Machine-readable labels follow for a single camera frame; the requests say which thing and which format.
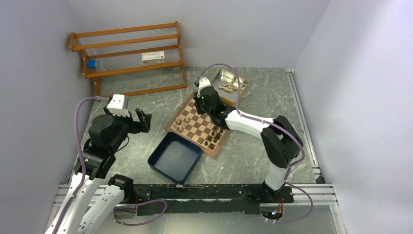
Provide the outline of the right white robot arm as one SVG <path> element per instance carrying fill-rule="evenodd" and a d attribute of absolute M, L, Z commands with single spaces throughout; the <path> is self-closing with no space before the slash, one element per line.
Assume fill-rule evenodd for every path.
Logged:
<path fill-rule="evenodd" d="M 263 196 L 269 202 L 282 194 L 281 188 L 293 165 L 293 160 L 304 155 L 303 142 L 284 116 L 275 119 L 248 115 L 224 105 L 213 87 L 199 89 L 193 95 L 198 114 L 207 114 L 212 122 L 223 129 L 244 132 L 261 139 L 270 168 L 264 180 Z"/>

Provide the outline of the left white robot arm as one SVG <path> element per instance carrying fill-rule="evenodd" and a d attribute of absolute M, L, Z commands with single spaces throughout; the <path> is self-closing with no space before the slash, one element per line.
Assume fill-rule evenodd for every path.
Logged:
<path fill-rule="evenodd" d="M 123 141 L 129 134 L 148 133 L 152 119 L 151 114 L 146 115 L 138 108 L 135 110 L 138 121 L 134 121 L 126 109 L 122 109 L 120 115 L 104 110 L 104 114 L 92 120 L 90 138 L 84 144 L 83 155 L 78 157 L 70 188 L 46 231 L 48 234 L 94 234 L 117 204 L 136 198 L 133 179 L 114 175 L 100 198 L 89 205 L 105 181 Z"/>

